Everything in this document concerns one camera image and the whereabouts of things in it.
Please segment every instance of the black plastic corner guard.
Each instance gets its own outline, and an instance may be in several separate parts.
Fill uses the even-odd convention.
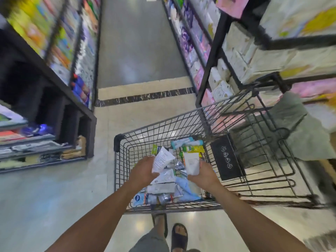
[[[114,137],[114,146],[113,146],[113,150],[114,152],[120,152],[120,142],[121,140],[125,139],[126,136],[123,134],[118,134]]]

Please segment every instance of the sandal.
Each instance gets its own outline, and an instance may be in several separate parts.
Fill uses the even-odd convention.
[[[165,238],[167,238],[168,236],[168,224],[167,224],[167,214],[166,213],[160,213],[160,214],[152,214],[152,219],[153,219],[153,225],[155,226],[155,218],[157,216],[160,216],[160,215],[163,215],[164,218],[165,218]]]
[[[176,233],[175,229],[176,229],[177,226],[184,228],[184,230],[185,230],[185,232],[186,232],[187,235],[185,236],[185,235]],[[171,252],[175,248],[181,248],[183,250],[187,250],[187,245],[188,245],[188,232],[187,232],[187,228],[184,225],[180,224],[180,223],[176,223],[173,226],[173,230],[171,232]]]

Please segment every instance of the shopping cart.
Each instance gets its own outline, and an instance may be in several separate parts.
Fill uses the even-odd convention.
[[[284,205],[312,208],[319,204],[299,162],[285,142],[289,130],[277,127],[265,106],[259,88],[265,81],[276,82],[287,91],[277,73],[259,78],[249,89],[227,100],[175,116],[155,124],[119,134],[114,140],[115,190],[129,177],[130,170],[153,144],[170,147],[171,141],[186,137],[204,141],[203,158],[211,163],[223,186],[251,205]],[[267,128],[281,139],[274,141]],[[181,149],[174,151],[182,161]],[[128,213],[185,212],[220,209],[207,191],[199,189],[200,201],[132,207]]]

